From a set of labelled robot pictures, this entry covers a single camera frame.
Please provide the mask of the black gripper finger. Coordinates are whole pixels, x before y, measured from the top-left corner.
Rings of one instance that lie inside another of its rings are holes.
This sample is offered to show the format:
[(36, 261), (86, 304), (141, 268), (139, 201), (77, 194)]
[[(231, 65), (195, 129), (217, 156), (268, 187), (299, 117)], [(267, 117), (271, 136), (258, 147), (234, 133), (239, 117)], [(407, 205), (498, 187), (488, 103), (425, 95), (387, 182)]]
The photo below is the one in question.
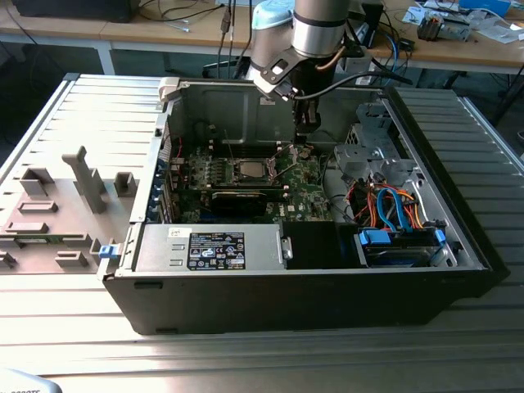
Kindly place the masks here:
[(295, 143), (304, 143), (308, 136), (321, 125), (318, 113), (318, 99), (294, 101), (292, 107), (295, 125)]

